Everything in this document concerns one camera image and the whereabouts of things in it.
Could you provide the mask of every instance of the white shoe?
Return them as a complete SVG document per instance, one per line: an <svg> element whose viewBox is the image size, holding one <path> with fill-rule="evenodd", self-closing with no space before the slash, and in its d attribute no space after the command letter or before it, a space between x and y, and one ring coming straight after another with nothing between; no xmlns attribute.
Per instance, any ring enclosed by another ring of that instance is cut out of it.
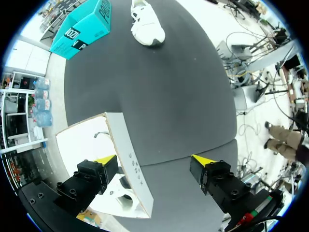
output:
<svg viewBox="0 0 309 232"><path fill-rule="evenodd" d="M132 0L131 15L135 20L131 31L140 44L154 46L164 42L165 32L148 2Z"/></svg>

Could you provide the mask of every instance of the white cardboard piece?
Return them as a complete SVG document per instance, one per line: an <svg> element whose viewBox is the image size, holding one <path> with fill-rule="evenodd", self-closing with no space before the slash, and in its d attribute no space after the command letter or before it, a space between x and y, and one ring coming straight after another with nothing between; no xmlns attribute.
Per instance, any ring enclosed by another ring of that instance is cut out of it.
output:
<svg viewBox="0 0 309 232"><path fill-rule="evenodd" d="M120 217L151 218L154 199L135 155L122 113L104 113L86 119L58 133L56 140L69 175L73 175L76 165L85 159L97 160L117 155L118 166L124 174L115 175L104 194L97 195L91 202L92 209ZM123 176L126 176L131 188L122 186L119 179Z"/></svg>

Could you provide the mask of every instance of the teal box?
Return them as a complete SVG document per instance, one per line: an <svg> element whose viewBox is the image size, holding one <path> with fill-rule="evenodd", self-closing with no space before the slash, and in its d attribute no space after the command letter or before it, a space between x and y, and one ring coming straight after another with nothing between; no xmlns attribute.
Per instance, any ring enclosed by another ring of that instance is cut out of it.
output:
<svg viewBox="0 0 309 232"><path fill-rule="evenodd" d="M112 5L108 0L87 0L60 26L50 51L66 59L111 31Z"/></svg>

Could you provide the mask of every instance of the water bottle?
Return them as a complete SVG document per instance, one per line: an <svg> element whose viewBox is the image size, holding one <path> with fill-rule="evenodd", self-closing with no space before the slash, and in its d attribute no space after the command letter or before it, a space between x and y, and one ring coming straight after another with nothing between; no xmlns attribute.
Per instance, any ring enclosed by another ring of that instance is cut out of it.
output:
<svg viewBox="0 0 309 232"><path fill-rule="evenodd" d="M48 90L35 89L34 94L32 94L32 96L34 97L34 99L39 99L39 98L48 99L49 92Z"/></svg>
<svg viewBox="0 0 309 232"><path fill-rule="evenodd" d="M45 79L44 77L38 77L36 81L33 82L35 88L49 90L50 88L50 80Z"/></svg>
<svg viewBox="0 0 309 232"><path fill-rule="evenodd" d="M50 127L53 124L53 117L50 111L42 111L37 113L34 121L38 127Z"/></svg>
<svg viewBox="0 0 309 232"><path fill-rule="evenodd" d="M36 115L38 114L39 110L37 107L35 107L35 104L32 105L30 112L32 113L32 117L36 117Z"/></svg>
<svg viewBox="0 0 309 232"><path fill-rule="evenodd" d="M39 111L50 111L52 107L52 103L50 102L49 99L36 99L35 100L35 107Z"/></svg>

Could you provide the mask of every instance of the person's leg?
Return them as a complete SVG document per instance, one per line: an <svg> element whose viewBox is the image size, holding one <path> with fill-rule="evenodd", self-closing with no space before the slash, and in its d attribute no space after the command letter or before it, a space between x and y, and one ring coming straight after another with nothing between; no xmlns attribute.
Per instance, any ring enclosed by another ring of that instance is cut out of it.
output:
<svg viewBox="0 0 309 232"><path fill-rule="evenodd" d="M288 160L295 160L296 150L281 141L269 139L266 147L270 150L279 152Z"/></svg>
<svg viewBox="0 0 309 232"><path fill-rule="evenodd" d="M280 126L269 127L269 134L275 139L287 143L287 145L292 147L294 150L298 149L302 139L302 135L298 131L287 130Z"/></svg>

